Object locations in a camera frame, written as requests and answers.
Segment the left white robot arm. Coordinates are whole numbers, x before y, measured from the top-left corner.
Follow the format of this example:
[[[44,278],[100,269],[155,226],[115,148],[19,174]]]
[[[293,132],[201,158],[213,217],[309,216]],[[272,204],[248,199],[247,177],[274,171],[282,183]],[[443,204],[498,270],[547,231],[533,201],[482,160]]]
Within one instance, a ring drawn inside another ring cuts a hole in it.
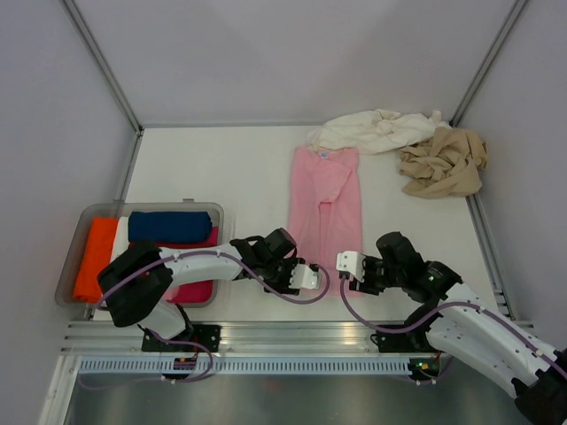
[[[282,228],[208,249],[161,248],[152,240],[132,244],[98,275],[103,307],[117,328],[138,325],[158,334],[173,350],[188,348],[193,329],[185,313],[166,301],[184,284],[258,279],[281,297],[311,282],[296,244]]]

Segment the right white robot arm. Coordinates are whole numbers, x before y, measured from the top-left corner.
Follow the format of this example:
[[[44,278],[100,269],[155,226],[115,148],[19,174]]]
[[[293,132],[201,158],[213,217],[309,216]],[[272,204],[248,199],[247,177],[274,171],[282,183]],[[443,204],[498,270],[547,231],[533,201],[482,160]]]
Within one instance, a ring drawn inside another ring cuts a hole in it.
[[[401,325],[374,329],[377,342],[395,336],[412,352],[448,354],[497,384],[532,424],[566,422],[566,352],[520,328],[478,294],[454,270],[425,260],[400,232],[381,236],[380,253],[337,256],[340,290],[378,296],[398,288],[419,307]]]

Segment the beige tan t shirt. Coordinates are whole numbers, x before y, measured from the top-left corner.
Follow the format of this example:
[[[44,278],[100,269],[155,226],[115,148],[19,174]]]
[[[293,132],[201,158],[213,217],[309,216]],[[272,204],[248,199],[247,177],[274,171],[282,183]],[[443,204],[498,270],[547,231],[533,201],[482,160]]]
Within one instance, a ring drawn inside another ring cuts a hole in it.
[[[468,197],[482,188],[488,149],[470,129],[438,127],[433,136],[400,150],[400,175],[409,181],[402,192],[412,197]]]

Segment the pink t shirt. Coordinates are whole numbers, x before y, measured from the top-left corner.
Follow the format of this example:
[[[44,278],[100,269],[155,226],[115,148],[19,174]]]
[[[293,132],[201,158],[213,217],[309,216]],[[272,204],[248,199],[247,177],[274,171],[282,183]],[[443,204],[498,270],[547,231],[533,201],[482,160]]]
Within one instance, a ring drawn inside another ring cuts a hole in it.
[[[298,255],[330,275],[328,295],[339,295],[337,255],[362,249],[359,152],[294,151],[287,229]]]

